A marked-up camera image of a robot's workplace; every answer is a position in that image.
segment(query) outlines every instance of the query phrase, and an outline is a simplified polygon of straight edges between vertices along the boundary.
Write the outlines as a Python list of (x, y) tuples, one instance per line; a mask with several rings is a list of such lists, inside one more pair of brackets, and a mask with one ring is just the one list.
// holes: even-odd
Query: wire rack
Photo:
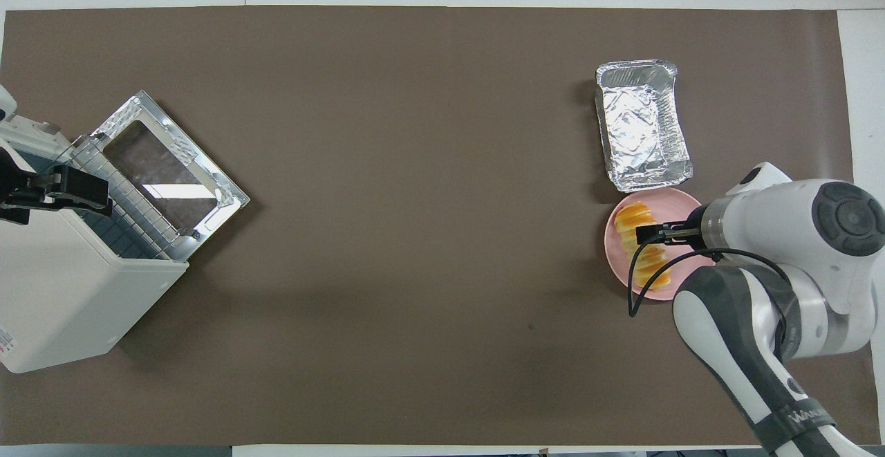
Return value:
[(100, 138), (84, 136), (59, 158), (64, 163), (108, 182), (113, 214), (82, 212), (86, 224), (122, 258), (169, 259), (167, 250), (184, 236), (102, 153)]

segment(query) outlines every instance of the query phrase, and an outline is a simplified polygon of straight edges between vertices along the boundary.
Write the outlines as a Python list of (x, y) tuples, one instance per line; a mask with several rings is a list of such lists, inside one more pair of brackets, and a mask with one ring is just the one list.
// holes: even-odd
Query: pink plate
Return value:
[[(620, 247), (620, 234), (614, 228), (614, 216), (625, 205), (642, 201), (651, 209), (651, 215), (659, 223), (672, 223), (673, 221), (683, 221), (689, 216), (690, 212), (701, 204), (692, 196), (681, 192), (679, 189), (660, 188), (652, 190), (644, 190), (643, 192), (635, 192), (614, 207), (609, 215), (609, 221), (606, 224), (606, 258), (609, 261), (611, 271), (626, 286), (626, 274), (630, 268), (630, 259)], [(688, 253), (691, 247), (684, 246), (664, 246), (667, 251), (667, 258), (674, 259), (683, 253)], [(648, 299), (670, 300), (676, 296), (676, 290), (682, 281), (689, 276), (696, 268), (704, 267), (704, 265), (712, 265), (714, 262), (706, 257), (694, 257), (681, 261), (673, 267), (670, 267), (670, 284), (649, 291), (645, 297)], [(639, 294), (641, 286), (633, 283), (633, 292)]]

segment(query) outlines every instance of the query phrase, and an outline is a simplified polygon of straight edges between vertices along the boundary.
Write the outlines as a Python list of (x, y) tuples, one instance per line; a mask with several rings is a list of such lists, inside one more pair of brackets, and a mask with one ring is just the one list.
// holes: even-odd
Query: sticker label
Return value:
[(0, 326), (0, 359), (6, 359), (13, 348), (15, 348), (15, 338)]

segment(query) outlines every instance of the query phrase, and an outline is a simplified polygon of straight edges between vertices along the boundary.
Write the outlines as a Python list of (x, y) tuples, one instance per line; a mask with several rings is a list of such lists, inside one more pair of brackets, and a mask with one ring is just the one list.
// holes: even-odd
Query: black cable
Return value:
[[(753, 252), (746, 252), (745, 250), (736, 250), (733, 248), (702, 248), (699, 250), (692, 250), (691, 252), (677, 256), (676, 258), (672, 259), (672, 261), (668, 261), (668, 262), (666, 262), (666, 264), (661, 265), (661, 268), (658, 268), (658, 270), (655, 271), (655, 273), (651, 275), (649, 280), (646, 281), (645, 285), (642, 286), (642, 290), (640, 290), (639, 296), (636, 297), (636, 302), (634, 304), (633, 303), (633, 271), (635, 271), (636, 261), (639, 259), (639, 254), (642, 252), (642, 250), (645, 249), (646, 246), (651, 245), (652, 243), (659, 243), (659, 242), (661, 242), (661, 240), (663, 240), (663, 237), (661, 236), (661, 234), (656, 234), (655, 236), (652, 236), (649, 239), (642, 242), (642, 244), (639, 245), (639, 248), (636, 249), (636, 252), (633, 253), (633, 260), (630, 261), (630, 274), (629, 274), (628, 278), (626, 279), (626, 311), (628, 312), (630, 317), (635, 317), (636, 313), (639, 312), (639, 305), (642, 305), (642, 300), (645, 298), (645, 294), (649, 292), (651, 284), (654, 284), (654, 281), (657, 281), (658, 277), (661, 277), (661, 274), (664, 274), (664, 272), (666, 272), (668, 268), (673, 267), (673, 265), (676, 265), (677, 263), (684, 261), (684, 259), (690, 259), (691, 257), (698, 256), (698, 255), (711, 256), (714, 259), (714, 261), (720, 261), (722, 259), (722, 253), (741, 255), (741, 256), (744, 256), (744, 257), (747, 257), (750, 259), (755, 259), (755, 261), (760, 261), (760, 262), (764, 263), (765, 265), (768, 265), (768, 267), (771, 267), (771, 269), (773, 271), (775, 271), (775, 273), (777, 273), (780, 278), (782, 278), (784, 281), (787, 281), (787, 283), (790, 282), (790, 278), (787, 277), (787, 274), (783, 271), (783, 269), (781, 269), (775, 262), (770, 261), (770, 259), (766, 259), (762, 255), (757, 255), (756, 253), (753, 253)], [(787, 317), (786, 317), (786, 315), (784, 315), (783, 310), (781, 310), (781, 306), (778, 305), (777, 301), (774, 300), (774, 296), (772, 296), (771, 291), (766, 289), (765, 286), (763, 286), (762, 288), (765, 290), (765, 294), (768, 295), (768, 299), (771, 300), (772, 305), (774, 305), (774, 309), (777, 310), (778, 316), (780, 316), (780, 318), (781, 318), (780, 324), (778, 325), (778, 328), (780, 328), (780, 330), (781, 330), (781, 334), (780, 334), (781, 341), (779, 341), (775, 347), (775, 350), (779, 351), (780, 350), (780, 343), (783, 343), (783, 340), (787, 334), (787, 331), (786, 331)]]

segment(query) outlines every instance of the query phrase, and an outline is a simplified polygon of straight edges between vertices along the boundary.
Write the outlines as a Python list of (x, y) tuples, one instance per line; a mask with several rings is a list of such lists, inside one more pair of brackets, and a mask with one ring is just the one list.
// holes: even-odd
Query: black clamp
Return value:
[(818, 400), (804, 398), (785, 404), (769, 413), (765, 419), (759, 420), (753, 425), (753, 434), (766, 454), (774, 454), (781, 445), (821, 426), (835, 426), (835, 420)]
[[(695, 250), (706, 248), (701, 237), (701, 221), (706, 209), (707, 205), (698, 206), (689, 214), (689, 218), (683, 221), (639, 226), (636, 228), (636, 243), (641, 245), (644, 241), (651, 241), (667, 246), (690, 245)], [(715, 256), (711, 258), (718, 261), (721, 255), (718, 255), (718, 259)]]
[(107, 180), (66, 165), (34, 174), (20, 169), (9, 151), (0, 148), (0, 218), (26, 225), (31, 210), (62, 208), (111, 216), (113, 202), (108, 198)]

